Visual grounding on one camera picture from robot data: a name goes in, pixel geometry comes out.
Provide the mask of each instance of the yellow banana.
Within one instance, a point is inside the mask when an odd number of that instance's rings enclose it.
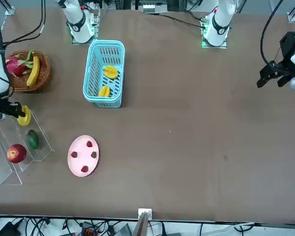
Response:
[[[28,80],[26,81],[26,85],[28,87],[32,87],[38,78],[40,70],[40,62],[38,56],[33,57],[33,69],[31,70],[31,73],[29,75]]]
[[[110,88],[109,86],[103,86],[98,94],[99,97],[109,97],[110,96]]]

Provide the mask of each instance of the wire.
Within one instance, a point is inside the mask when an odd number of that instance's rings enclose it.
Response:
[[[6,8],[6,6],[3,4],[3,2],[1,0],[0,0],[0,3],[7,11],[9,11],[8,8]]]
[[[275,7],[275,9],[272,11],[269,19],[267,20],[266,24],[265,24],[265,27],[262,31],[262,34],[261,34],[261,39],[260,39],[260,53],[261,53],[261,57],[262,59],[264,60],[264,62],[273,70],[273,71],[278,71],[278,72],[286,72],[286,70],[282,70],[282,69],[278,69],[278,68],[275,68],[273,65],[271,65],[265,58],[265,55],[264,55],[264,50],[263,50],[263,44],[264,44],[264,36],[265,36],[265,32],[266,32],[266,28],[268,27],[268,25],[270,24],[271,20],[272,20],[272,17],[274,16],[275,12],[277,11],[277,9],[280,7],[280,5],[282,4],[284,0],[280,0],[277,4],[277,6]]]
[[[70,232],[70,229],[69,229],[69,225],[68,225],[68,219],[65,220],[65,224],[66,224],[66,228],[69,232],[69,235],[73,235],[71,232]]]
[[[10,84],[10,81],[7,81],[7,80],[5,80],[5,79],[2,78],[2,77],[0,77],[0,79],[1,79],[2,81],[5,81],[6,83]],[[10,84],[10,85],[12,86],[12,92],[11,92],[11,94],[8,95],[8,97],[11,97],[11,96],[13,95],[13,93],[14,93],[14,90],[15,90],[13,84]]]
[[[41,224],[40,224],[40,227],[39,227],[39,229],[38,229],[38,233],[37,233],[37,236],[38,236],[38,234],[39,234],[39,232],[41,232],[41,227],[43,226],[43,224],[45,223],[45,221],[43,221]]]
[[[199,28],[202,28],[202,29],[206,29],[204,26],[199,26],[199,25],[195,25],[195,24],[192,24],[192,23],[189,23],[189,22],[185,22],[185,21],[182,21],[180,19],[177,19],[177,18],[174,18],[174,17],[171,17],[171,16],[166,16],[166,15],[159,15],[159,16],[167,17],[169,19],[172,19],[174,21],[179,21],[179,22],[184,23],[184,24],[189,25],[189,26],[195,26],[195,27],[199,27]]]
[[[153,228],[152,228],[151,222],[149,221],[148,224],[149,224],[149,226],[151,227],[152,235],[154,236],[154,231],[153,231]]]
[[[103,236],[105,233],[108,232],[110,226],[111,226],[111,227],[114,227],[116,224],[119,224],[120,222],[121,222],[121,221],[118,221],[118,222],[114,223],[113,225],[109,225],[109,224],[108,224],[108,229],[107,229],[106,231],[104,231],[104,233],[102,233],[101,236]]]
[[[44,15],[44,23],[43,23],[43,26],[42,26],[42,28],[40,30],[40,33],[37,36],[35,36],[35,37],[23,39],[23,38],[25,38],[25,37],[27,37],[27,36],[35,33],[41,27],[42,22],[43,22],[43,15]],[[12,43],[22,42],[22,41],[27,41],[27,40],[32,40],[32,39],[37,38],[38,36],[41,35],[41,33],[42,33],[43,29],[44,29],[44,26],[45,26],[45,22],[46,22],[46,0],[41,0],[41,18],[40,18],[39,25],[35,29],[33,29],[32,31],[30,31],[30,32],[28,32],[28,33],[26,33],[26,34],[18,37],[18,38],[15,38],[12,41],[4,42],[3,43],[3,46],[4,47],[7,47],[8,45],[10,45]]]
[[[273,60],[276,59],[277,55],[279,54],[280,49],[281,49],[281,47],[279,47],[279,49],[277,50],[276,55],[275,55],[275,58]]]
[[[242,226],[241,226],[241,227],[240,227],[240,230],[237,229],[236,227],[234,227],[234,229],[235,229],[237,232],[242,233],[242,232],[247,232],[247,231],[251,230],[253,227],[254,227],[254,226],[252,225],[252,226],[248,227],[247,229],[243,229]]]
[[[202,227],[203,227],[203,224],[201,224],[200,231],[199,231],[199,236],[201,236],[201,233],[202,233]]]
[[[200,4],[203,2],[203,0],[198,0],[189,10],[187,11],[191,11],[197,4],[199,4],[198,6],[200,6]]]
[[[218,7],[218,5],[217,5],[215,8],[213,8],[213,10],[211,11],[211,13],[212,13],[217,7]]]
[[[28,224],[29,224],[30,219],[28,219],[28,221],[26,222],[25,225],[25,236],[28,236]]]
[[[230,225],[230,226],[225,227],[225,228],[223,228],[221,230],[215,230],[215,231],[204,233],[202,236],[208,236],[208,235],[212,235],[212,234],[225,232],[225,231],[228,231],[229,229],[234,228],[234,227],[240,227],[240,226],[245,226],[245,225],[254,225],[254,224],[255,223],[253,223],[253,222],[249,222],[249,223],[243,223],[243,224],[238,224],[238,225]]]
[[[188,12],[193,18],[195,18],[198,21],[200,21],[202,19],[202,18],[196,17],[191,11],[186,11],[186,12]]]
[[[33,228],[32,232],[31,232],[30,236],[33,236],[33,235],[34,235],[34,232],[35,232],[36,228],[38,229],[39,234],[40,234],[41,236],[44,236],[44,234],[40,231],[38,225],[39,225],[39,223],[44,223],[45,220],[44,220],[43,218],[39,219],[38,222],[36,221],[35,218],[34,218],[33,220],[30,219],[30,221],[34,224],[34,228]]]

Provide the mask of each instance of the metal bracket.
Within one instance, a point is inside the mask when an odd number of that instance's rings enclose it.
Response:
[[[287,19],[288,19],[289,23],[295,23],[295,16],[291,17],[289,14],[290,13],[288,12],[287,13]]]
[[[15,7],[11,7],[9,10],[5,11],[6,16],[13,16],[15,12]]]
[[[139,209],[138,209],[138,219],[140,219],[140,216],[141,216],[143,213],[147,213],[147,215],[148,215],[148,220],[152,220],[152,209],[139,208]]]

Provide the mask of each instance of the brown table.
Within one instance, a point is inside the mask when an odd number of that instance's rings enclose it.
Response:
[[[39,18],[39,9],[17,9],[4,39]],[[48,55],[50,85],[15,96],[35,110],[56,151],[23,173],[22,186],[0,186],[0,213],[136,218],[138,208],[152,208],[155,219],[295,222],[295,91],[275,81],[256,87],[267,18],[236,14],[220,50],[202,49],[198,28],[109,10],[100,38],[126,48],[122,108],[111,110],[85,100],[88,46],[72,46],[62,10],[48,8],[43,34],[7,53]],[[290,30],[285,15],[274,17],[268,60]],[[67,152],[82,134],[99,142],[101,159],[78,178]]]

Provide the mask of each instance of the apple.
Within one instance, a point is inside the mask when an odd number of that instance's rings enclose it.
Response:
[[[19,163],[26,157],[26,149],[21,144],[14,144],[8,149],[8,160],[12,163]]]

